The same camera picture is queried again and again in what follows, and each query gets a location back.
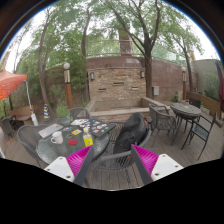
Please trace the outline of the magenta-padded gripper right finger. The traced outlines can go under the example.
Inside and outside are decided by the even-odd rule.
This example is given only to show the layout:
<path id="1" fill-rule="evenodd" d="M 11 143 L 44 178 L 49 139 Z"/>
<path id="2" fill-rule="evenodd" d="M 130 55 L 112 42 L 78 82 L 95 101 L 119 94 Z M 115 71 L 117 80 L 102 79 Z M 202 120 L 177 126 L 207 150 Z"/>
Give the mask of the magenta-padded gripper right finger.
<path id="1" fill-rule="evenodd" d="M 140 146 L 131 146 L 131 156 L 137 165 L 144 185 L 183 169 L 183 166 L 167 154 L 157 155 Z"/>

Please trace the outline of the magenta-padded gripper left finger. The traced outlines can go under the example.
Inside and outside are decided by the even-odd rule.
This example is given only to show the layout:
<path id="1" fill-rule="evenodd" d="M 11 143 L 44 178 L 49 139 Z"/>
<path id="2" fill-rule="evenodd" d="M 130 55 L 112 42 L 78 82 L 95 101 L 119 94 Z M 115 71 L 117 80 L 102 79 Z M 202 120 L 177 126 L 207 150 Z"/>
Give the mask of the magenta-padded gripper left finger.
<path id="1" fill-rule="evenodd" d="M 87 146 L 68 157 L 59 156 L 45 168 L 45 171 L 82 186 L 88 184 L 86 174 L 93 156 L 93 147 Z"/>

